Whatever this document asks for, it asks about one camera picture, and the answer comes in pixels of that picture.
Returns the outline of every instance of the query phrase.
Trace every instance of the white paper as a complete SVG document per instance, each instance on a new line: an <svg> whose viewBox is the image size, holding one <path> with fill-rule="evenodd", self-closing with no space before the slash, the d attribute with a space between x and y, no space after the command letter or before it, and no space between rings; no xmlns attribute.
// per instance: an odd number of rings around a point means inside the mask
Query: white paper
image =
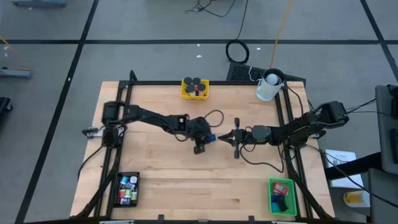
<svg viewBox="0 0 398 224"><path fill-rule="evenodd" d="M326 158L330 160L333 164L330 164L328 161L326 162L327 168L333 167L333 165L340 165L344 164L345 162L342 161L353 161L356 159L355 152L347 152L347 151L336 151L336 150L331 150L331 149L326 149L325 152ZM356 174L356 175L351 175L350 178L355 181L357 184L363 187L363 182L362 182L362 177L361 174ZM330 186L331 187L342 187L342 188L350 188L350 189L360 189L357 185L352 183L348 178L342 178L342 179L337 179L337 180L332 180L330 181Z"/></svg>

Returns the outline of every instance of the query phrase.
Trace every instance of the wooden table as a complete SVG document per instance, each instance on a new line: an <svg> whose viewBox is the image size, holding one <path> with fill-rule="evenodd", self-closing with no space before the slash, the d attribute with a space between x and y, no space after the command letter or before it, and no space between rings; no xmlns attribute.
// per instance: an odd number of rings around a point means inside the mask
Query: wooden table
<svg viewBox="0 0 398 224"><path fill-rule="evenodd" d="M103 103L116 99L117 87L118 82L103 82L93 126L102 125ZM300 95L304 110L308 111L303 83L290 82L289 87ZM225 114L224 123L212 128L217 136L234 129L235 117L240 118L241 128L255 124L279 126L275 101L260 101L255 89L253 85L210 85L207 100L189 101L179 96L179 85L134 85L130 103L165 115L187 113L191 118L221 110ZM288 121L282 91L280 94L284 119ZM290 94L290 100L294 116L301 116L298 98ZM214 113L207 120L217 124L220 117ZM318 146L313 139L308 143ZM100 138L90 139L85 159L100 144ZM223 141L206 145L206 152L199 155L194 155L194 145L193 141L178 142L173 135L149 124L129 124L119 171L141 172L139 203L136 208L114 208L112 219L155 220L159 214L164 214L166 220L247 220L249 215L256 220L294 219L273 216L269 211L268 179L288 178L286 169L281 174L269 166L252 166L234 159L233 148ZM252 153L243 153L250 161L282 167L274 146L258 145ZM309 147L301 149L301 153L309 190L326 212L334 216L320 154ZM101 151L82 170L70 215L81 211L98 188L104 154L105 150ZM108 195L106 191L102 215ZM301 215L306 217L298 187L297 195Z"/></svg>

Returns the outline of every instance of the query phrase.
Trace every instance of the white mug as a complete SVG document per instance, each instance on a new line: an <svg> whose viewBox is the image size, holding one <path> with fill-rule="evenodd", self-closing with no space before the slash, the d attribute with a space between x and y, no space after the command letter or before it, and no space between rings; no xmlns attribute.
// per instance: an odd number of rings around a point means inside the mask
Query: white mug
<svg viewBox="0 0 398 224"><path fill-rule="evenodd" d="M278 81L275 85L267 83L266 78L268 75L275 74ZM257 85L256 94L262 101L270 101L279 92L280 88L284 85L284 74L279 69L270 68L266 70Z"/></svg>

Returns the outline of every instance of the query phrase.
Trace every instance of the yellow cable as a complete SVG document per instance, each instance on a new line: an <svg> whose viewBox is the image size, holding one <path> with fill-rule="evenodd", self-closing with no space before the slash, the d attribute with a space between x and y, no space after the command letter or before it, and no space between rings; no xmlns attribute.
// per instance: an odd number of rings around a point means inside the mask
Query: yellow cable
<svg viewBox="0 0 398 224"><path fill-rule="evenodd" d="M13 69L30 70L29 62L27 60L25 60L25 58L16 49L14 49L10 44L8 44L8 42L5 40L5 38L2 37L1 35L0 35L0 39L18 56L19 60L21 60L28 67L28 69L26 69L26 68L13 68Z"/></svg>
<svg viewBox="0 0 398 224"><path fill-rule="evenodd" d="M292 3L293 3L293 0L289 0L289 5L287 6L284 20L282 21L282 24L280 25L280 28L278 31L278 36L276 37L276 40L275 40L274 51L272 52L271 65L269 66L269 68L272 68L272 66L274 65L274 58L275 58L275 54L276 54L276 47L278 45L278 40L279 40L280 34L282 33L282 29L284 28L284 25L285 25L285 22L287 19L287 15L289 14L290 8L292 7Z"/></svg>

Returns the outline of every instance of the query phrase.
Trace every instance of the yellow basket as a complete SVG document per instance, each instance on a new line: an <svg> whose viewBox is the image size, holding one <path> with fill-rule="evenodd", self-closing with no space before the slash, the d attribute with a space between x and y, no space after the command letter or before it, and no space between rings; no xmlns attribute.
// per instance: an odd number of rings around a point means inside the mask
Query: yellow basket
<svg viewBox="0 0 398 224"><path fill-rule="evenodd" d="M189 93L185 91L185 87L187 85L184 83L184 80L181 81L181 91L180 96L186 100L205 100L209 97L209 80L200 80L200 83L206 85L205 96L191 96Z"/></svg>

